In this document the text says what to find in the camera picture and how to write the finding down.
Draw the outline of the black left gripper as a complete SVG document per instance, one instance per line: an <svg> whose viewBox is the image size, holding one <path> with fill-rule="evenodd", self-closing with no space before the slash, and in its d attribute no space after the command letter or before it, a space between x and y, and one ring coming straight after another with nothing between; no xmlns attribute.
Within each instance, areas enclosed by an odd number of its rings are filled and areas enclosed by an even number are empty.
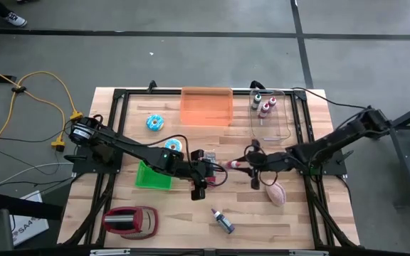
<svg viewBox="0 0 410 256"><path fill-rule="evenodd" d="M190 153L192 162L182 162L182 179L192 181L195 186L191 191L193 201L203 200L206 197L205 188L215 186L214 164L208 159L203 159L205 151L197 149Z"/></svg>

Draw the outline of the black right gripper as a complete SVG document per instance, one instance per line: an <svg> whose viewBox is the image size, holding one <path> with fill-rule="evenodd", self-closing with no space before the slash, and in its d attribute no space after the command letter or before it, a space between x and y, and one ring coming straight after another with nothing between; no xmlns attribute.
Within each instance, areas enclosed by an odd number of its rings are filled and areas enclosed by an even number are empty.
<svg viewBox="0 0 410 256"><path fill-rule="evenodd" d="M236 159L236 161L245 161L249 164L249 167L239 168L238 170L251 178L251 188L254 190L260 189L259 177L262 169L268 165L268 155L260 153L260 150L259 141L253 139L251 144L243 150L243 156Z"/></svg>

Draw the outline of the blue frosted donut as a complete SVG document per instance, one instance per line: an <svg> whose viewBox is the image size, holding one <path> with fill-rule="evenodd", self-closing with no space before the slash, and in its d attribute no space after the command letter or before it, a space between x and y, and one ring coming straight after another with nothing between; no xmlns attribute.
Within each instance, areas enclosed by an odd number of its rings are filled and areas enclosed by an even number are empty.
<svg viewBox="0 0 410 256"><path fill-rule="evenodd" d="M183 146L178 139L168 139L166 140L164 147L175 151L182 151Z"/></svg>
<svg viewBox="0 0 410 256"><path fill-rule="evenodd" d="M153 132L160 131L164 126L164 118L161 115L153 114L147 118L147 128Z"/></svg>

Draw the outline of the purple dropper bottle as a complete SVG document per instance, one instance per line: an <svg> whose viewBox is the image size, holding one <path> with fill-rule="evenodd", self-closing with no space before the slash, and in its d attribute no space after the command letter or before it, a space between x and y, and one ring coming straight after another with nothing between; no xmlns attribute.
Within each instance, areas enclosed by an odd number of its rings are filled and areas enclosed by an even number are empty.
<svg viewBox="0 0 410 256"><path fill-rule="evenodd" d="M233 224L221 212L213 208L211 209L211 212L213 213L216 222L222 227L223 230L226 231L227 234L231 234L235 230Z"/></svg>

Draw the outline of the clear plastic bin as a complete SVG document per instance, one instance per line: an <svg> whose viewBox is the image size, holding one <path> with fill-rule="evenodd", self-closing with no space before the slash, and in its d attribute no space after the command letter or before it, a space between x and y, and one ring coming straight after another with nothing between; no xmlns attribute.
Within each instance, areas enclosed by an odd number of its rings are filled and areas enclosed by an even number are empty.
<svg viewBox="0 0 410 256"><path fill-rule="evenodd" d="M256 93L262 97L261 103L256 111L251 110L251 103ZM270 108L268 116L260 119L258 114L261 107L268 103L271 97L275 97L277 103ZM249 96L249 117L251 126L251 135L260 143L264 144L281 144L281 142L290 137L291 132L288 127L288 116L286 114L286 100L289 97L282 90L259 90L252 89Z"/></svg>

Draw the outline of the green plastic basket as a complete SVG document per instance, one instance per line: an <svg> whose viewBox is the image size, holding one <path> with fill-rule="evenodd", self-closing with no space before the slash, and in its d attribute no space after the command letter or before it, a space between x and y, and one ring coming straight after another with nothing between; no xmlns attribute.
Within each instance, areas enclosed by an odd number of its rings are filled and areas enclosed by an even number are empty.
<svg viewBox="0 0 410 256"><path fill-rule="evenodd" d="M153 171L143 161L140 161L135 186L138 188L169 190L172 187L172 178Z"/></svg>

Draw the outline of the orange translucent plastic bin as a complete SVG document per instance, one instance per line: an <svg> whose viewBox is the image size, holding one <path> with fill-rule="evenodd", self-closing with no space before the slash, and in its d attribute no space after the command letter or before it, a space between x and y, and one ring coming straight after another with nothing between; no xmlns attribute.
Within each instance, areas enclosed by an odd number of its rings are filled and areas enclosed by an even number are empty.
<svg viewBox="0 0 410 256"><path fill-rule="evenodd" d="M184 125L229 126L233 121L233 90L225 87L183 87L180 120Z"/></svg>

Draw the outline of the black flat beam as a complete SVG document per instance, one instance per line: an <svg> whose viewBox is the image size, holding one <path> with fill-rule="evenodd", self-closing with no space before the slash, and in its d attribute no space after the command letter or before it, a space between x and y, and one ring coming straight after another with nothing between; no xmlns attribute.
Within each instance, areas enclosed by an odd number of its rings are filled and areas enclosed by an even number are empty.
<svg viewBox="0 0 410 256"><path fill-rule="evenodd" d="M0 210L6 209L12 215L22 215L39 219L60 220L63 216L61 206L29 201L0 194Z"/></svg>

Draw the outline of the white labelled box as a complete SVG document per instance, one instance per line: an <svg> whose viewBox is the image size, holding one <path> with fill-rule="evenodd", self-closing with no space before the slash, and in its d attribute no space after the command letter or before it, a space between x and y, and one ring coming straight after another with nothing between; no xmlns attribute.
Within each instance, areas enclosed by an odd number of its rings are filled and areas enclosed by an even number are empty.
<svg viewBox="0 0 410 256"><path fill-rule="evenodd" d="M11 232L14 246L17 246L49 229L46 219L22 215L10 215Z"/></svg>

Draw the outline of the person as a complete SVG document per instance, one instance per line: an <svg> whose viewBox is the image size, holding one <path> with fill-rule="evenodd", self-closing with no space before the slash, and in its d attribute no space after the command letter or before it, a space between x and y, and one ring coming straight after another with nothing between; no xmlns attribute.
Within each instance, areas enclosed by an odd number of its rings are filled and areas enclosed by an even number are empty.
<svg viewBox="0 0 410 256"><path fill-rule="evenodd" d="M15 27L24 27L27 24L27 20L16 14L14 11L6 7L5 4L0 2L0 18L10 23Z"/></svg>

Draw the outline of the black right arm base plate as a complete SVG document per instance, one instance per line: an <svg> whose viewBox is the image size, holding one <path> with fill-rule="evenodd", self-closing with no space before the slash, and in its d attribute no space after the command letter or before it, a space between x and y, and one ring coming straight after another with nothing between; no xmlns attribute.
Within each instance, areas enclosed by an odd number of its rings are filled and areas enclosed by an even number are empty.
<svg viewBox="0 0 410 256"><path fill-rule="evenodd" d="M298 172L304 176L346 176L347 169L345 166L345 160L353 153L353 150L345 153L343 153L342 150L339 150L320 164L312 164L308 171L299 170Z"/></svg>

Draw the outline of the black aluminium table frame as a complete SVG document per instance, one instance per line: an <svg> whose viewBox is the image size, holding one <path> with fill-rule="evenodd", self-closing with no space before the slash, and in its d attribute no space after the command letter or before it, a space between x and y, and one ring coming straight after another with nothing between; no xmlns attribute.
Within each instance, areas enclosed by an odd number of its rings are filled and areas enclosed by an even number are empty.
<svg viewBox="0 0 410 256"><path fill-rule="evenodd" d="M253 136L249 114L249 95L233 96L233 120L229 126L184 126L180 120L181 89L155 88L152 94L146 90L130 90L127 113L124 115L123 134L141 143L154 142L173 134L188 138L189 150L204 149L216 154L216 160L227 161L243 155ZM265 152L280 151L298 142L307 142L306 119L303 110L310 111L314 138L320 138L333 130L326 101L306 92L305 104L296 98L298 114L293 114L290 95L278 100L276 106L281 134L280 142L262 142ZM151 132L144 122L151 114L160 114L166 120L160 132ZM115 178L110 206L151 206L159 212L158 233L145 240L127 240L119 235L106 233L100 226L103 210L97 214L90 243L104 242L105 247L130 248L213 248L213 249L313 249L311 218L305 193L305 181L296 170L279 174L280 183L287 193L287 203L276 206L261 184L260 190L251 188L250 177L240 171L229 171L227 182L206 190L206 198L192 201L188 181L172 178L172 188L167 191L135 186L138 160L125 155L122 167ZM70 188L65 213L57 243L65 242L79 228L89 214L98 175L84 174ZM327 208L340 230L354 244L359 238L348 191L338 178L324 177L323 195ZM235 226L226 234L214 220L211 208L221 211Z"/></svg>

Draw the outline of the silver metal bracket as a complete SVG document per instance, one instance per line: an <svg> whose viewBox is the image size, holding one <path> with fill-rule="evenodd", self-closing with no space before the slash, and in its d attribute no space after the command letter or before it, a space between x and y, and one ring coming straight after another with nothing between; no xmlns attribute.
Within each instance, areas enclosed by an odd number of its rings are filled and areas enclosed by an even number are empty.
<svg viewBox="0 0 410 256"><path fill-rule="evenodd" d="M327 251L320 250L290 250L289 256L330 256Z"/></svg>
<svg viewBox="0 0 410 256"><path fill-rule="evenodd" d="M130 249L91 250L89 256L130 256Z"/></svg>

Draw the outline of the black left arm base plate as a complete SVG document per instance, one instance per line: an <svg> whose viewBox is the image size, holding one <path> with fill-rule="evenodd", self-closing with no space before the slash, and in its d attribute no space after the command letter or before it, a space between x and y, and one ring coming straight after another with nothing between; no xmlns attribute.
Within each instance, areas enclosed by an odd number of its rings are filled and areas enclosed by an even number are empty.
<svg viewBox="0 0 410 256"><path fill-rule="evenodd" d="M122 155L121 151L105 145L81 146L64 159L73 163L73 172L77 174L116 174L121 169Z"/></svg>

